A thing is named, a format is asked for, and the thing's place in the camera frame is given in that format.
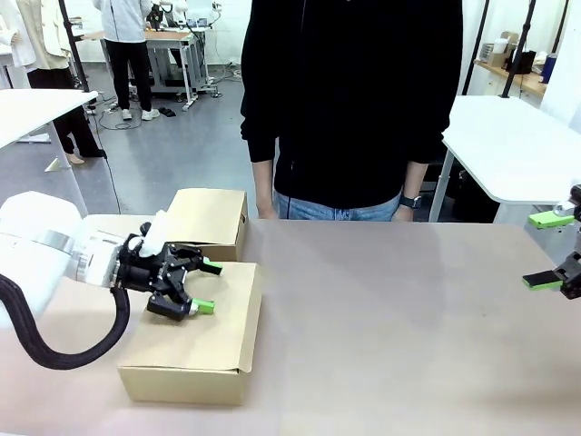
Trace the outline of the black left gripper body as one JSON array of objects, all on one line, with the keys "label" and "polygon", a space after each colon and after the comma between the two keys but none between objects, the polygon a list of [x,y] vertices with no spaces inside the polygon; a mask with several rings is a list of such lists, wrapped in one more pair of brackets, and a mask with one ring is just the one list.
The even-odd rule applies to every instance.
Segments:
[{"label": "black left gripper body", "polygon": [[158,254],[141,257],[144,238],[130,233],[117,255],[113,272],[113,286],[138,292],[159,292],[177,295],[182,290],[182,267],[178,262],[178,248],[174,243],[163,243]]}]

